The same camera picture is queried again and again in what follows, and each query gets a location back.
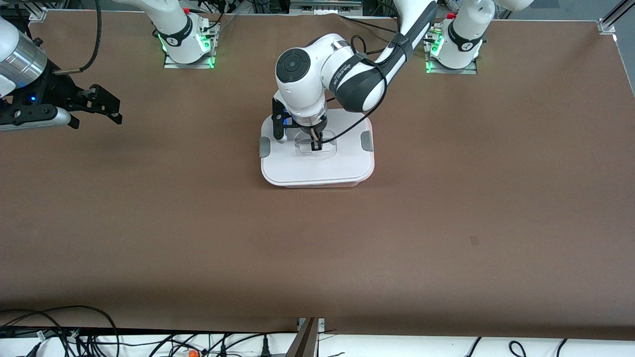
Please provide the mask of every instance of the brown tabletop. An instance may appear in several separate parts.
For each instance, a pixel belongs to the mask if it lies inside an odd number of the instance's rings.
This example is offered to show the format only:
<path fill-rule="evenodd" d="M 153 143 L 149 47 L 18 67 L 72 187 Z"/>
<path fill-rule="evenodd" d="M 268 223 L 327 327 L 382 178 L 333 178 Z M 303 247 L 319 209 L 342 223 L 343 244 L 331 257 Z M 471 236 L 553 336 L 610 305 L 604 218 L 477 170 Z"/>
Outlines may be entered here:
<path fill-rule="evenodd" d="M 94 28 L 94 12 L 60 11 L 32 31 L 69 68 Z M 372 115 L 375 172 L 336 191 L 261 176 L 274 64 L 329 32 L 369 50 L 386 33 L 241 16 L 216 68 L 167 70 L 151 32 L 142 13 L 105 13 L 99 57 L 74 76 L 118 96 L 123 125 L 78 114 L 78 130 L 0 135 L 3 307 L 89 304 L 139 328 L 320 316 L 340 333 L 635 339 L 635 99 L 594 23 L 494 22 L 477 76 L 426 74 L 417 53 Z"/>

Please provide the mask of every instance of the brown table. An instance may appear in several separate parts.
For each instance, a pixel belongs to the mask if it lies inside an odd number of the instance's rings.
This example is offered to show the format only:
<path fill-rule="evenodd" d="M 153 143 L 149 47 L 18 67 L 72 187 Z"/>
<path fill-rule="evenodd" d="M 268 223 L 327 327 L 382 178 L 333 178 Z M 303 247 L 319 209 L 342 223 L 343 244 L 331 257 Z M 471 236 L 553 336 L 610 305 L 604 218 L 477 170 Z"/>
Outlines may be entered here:
<path fill-rule="evenodd" d="M 32 31 L 76 67 L 94 23 L 51 12 Z M 0 136 L 3 307 L 90 304 L 139 328 L 322 316 L 340 333 L 635 339 L 635 100 L 594 23 L 495 22 L 477 76 L 426 74 L 417 53 L 372 117 L 375 173 L 336 191 L 260 174 L 274 64 L 329 32 L 383 47 L 373 32 L 241 16 L 206 71 L 164 70 L 151 32 L 142 13 L 105 13 L 100 55 L 74 76 L 117 95 L 123 125 L 79 114 L 79 130 Z"/>

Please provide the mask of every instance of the gray floor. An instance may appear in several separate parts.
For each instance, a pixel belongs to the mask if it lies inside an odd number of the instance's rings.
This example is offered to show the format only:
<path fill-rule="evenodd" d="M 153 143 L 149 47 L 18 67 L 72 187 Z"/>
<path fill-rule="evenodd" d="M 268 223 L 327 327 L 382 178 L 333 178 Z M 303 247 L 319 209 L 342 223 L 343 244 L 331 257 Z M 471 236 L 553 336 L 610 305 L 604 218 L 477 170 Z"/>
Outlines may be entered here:
<path fill-rule="evenodd" d="M 522 20 L 597 20 L 619 0 L 534 0 L 533 4 L 510 18 Z M 635 8 L 615 24 L 617 44 L 624 67 L 635 87 Z"/>

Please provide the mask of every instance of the metal post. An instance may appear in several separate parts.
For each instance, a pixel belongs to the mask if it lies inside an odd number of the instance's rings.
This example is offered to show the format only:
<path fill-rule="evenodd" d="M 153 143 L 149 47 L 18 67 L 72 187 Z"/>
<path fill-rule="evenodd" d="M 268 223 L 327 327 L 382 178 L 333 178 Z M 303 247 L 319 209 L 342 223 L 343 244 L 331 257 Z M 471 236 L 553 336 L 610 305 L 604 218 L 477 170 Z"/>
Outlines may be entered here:
<path fill-rule="evenodd" d="M 602 35 L 613 34 L 615 32 L 613 26 L 615 22 L 624 16 L 633 6 L 635 6 L 635 0 L 621 0 L 618 5 L 615 5 L 611 12 L 598 20 L 599 33 Z"/>
<path fill-rule="evenodd" d="M 306 319 L 284 357 L 315 357 L 319 329 L 319 318 Z"/>

